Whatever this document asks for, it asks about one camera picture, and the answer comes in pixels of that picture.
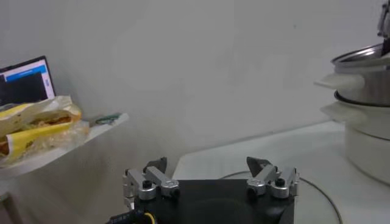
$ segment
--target yellow cable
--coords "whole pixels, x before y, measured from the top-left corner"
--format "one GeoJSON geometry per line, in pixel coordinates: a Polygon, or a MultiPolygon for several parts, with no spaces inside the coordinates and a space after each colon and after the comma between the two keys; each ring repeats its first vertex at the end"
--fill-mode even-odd
{"type": "Polygon", "coordinates": [[[154,217],[152,214],[148,213],[148,212],[145,212],[144,215],[148,216],[151,220],[152,220],[152,224],[156,224],[155,220],[154,220],[154,217]]]}

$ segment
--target wire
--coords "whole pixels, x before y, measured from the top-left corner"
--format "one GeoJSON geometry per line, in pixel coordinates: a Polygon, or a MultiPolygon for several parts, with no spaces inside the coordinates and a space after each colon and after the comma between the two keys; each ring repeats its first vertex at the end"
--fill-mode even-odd
{"type": "MultiPolygon", "coordinates": [[[[238,174],[242,174],[242,173],[250,173],[250,171],[240,171],[240,172],[235,172],[235,173],[231,173],[229,175],[226,175],[226,176],[223,176],[221,177],[220,179],[226,179],[228,177],[232,177],[232,176],[235,176],[235,175],[238,175],[238,174]]],[[[325,193],[324,190],[322,190],[319,186],[317,186],[316,184],[314,184],[313,182],[303,178],[303,177],[300,177],[299,178],[300,180],[302,180],[303,182],[305,182],[306,184],[309,184],[310,186],[314,187],[315,189],[317,189],[323,196],[325,196],[325,198],[329,201],[329,203],[331,204],[331,206],[333,207],[333,209],[335,210],[335,213],[337,215],[337,219],[339,220],[339,224],[343,224],[343,221],[342,221],[342,217],[341,217],[341,213],[339,211],[339,209],[337,208],[336,204],[334,203],[334,201],[332,200],[332,198],[327,194],[325,193]]]]}
{"type": "Polygon", "coordinates": [[[299,179],[302,180],[303,182],[306,182],[307,184],[309,184],[310,186],[314,187],[315,189],[317,189],[323,196],[325,196],[325,198],[327,198],[327,200],[329,201],[329,203],[332,205],[333,209],[336,212],[337,219],[339,220],[339,223],[343,224],[341,213],[340,213],[339,209],[337,208],[336,204],[334,203],[334,201],[332,200],[332,198],[328,194],[326,194],[324,192],[324,190],[319,188],[319,186],[317,186],[313,182],[311,182],[311,181],[309,181],[307,179],[304,179],[303,177],[300,177],[299,179]]]}
{"type": "Polygon", "coordinates": [[[154,216],[151,213],[145,212],[144,215],[148,216],[151,219],[152,224],[157,224],[155,219],[154,219],[154,216]]]}
{"type": "Polygon", "coordinates": [[[232,177],[232,176],[243,174],[243,173],[250,173],[250,171],[246,170],[246,171],[240,171],[240,172],[231,173],[229,175],[221,177],[220,179],[226,179],[228,177],[232,177]]]}

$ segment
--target metal bracket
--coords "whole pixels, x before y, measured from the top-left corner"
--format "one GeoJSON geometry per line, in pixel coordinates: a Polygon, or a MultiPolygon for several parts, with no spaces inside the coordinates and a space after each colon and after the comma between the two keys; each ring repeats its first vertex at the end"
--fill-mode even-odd
{"type": "Polygon", "coordinates": [[[145,179],[139,171],[127,170],[123,178],[123,194],[125,204],[128,204],[128,199],[133,196],[138,196],[141,200],[151,200],[156,197],[156,185],[145,179]]]}
{"type": "Polygon", "coordinates": [[[267,165],[260,173],[247,180],[248,196],[252,199],[266,193],[266,187],[269,181],[278,177],[277,168],[273,165],[267,165]]]}
{"type": "Polygon", "coordinates": [[[275,198],[288,198],[298,195],[299,174],[295,168],[285,168],[282,174],[271,183],[271,194],[275,198]]]}
{"type": "Polygon", "coordinates": [[[145,177],[160,186],[162,196],[171,198],[178,198],[180,196],[179,182],[168,178],[156,167],[147,167],[145,177]]]}

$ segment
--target laptop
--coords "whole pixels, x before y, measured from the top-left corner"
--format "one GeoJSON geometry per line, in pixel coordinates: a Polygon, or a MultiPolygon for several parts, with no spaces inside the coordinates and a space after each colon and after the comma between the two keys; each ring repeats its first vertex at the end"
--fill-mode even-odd
{"type": "Polygon", "coordinates": [[[0,69],[0,106],[55,97],[45,56],[0,69]]]}

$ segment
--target bolt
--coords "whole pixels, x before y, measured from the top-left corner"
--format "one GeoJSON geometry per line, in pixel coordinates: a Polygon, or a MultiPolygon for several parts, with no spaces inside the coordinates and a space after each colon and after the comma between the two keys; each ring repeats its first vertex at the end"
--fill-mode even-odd
{"type": "Polygon", "coordinates": [[[143,189],[149,189],[152,188],[153,183],[150,180],[144,180],[142,182],[142,188],[143,189]]]}
{"type": "Polygon", "coordinates": [[[285,185],[285,181],[284,181],[284,179],[281,179],[281,178],[278,178],[276,181],[275,181],[275,185],[277,186],[277,187],[283,187],[284,185],[285,185]]]}

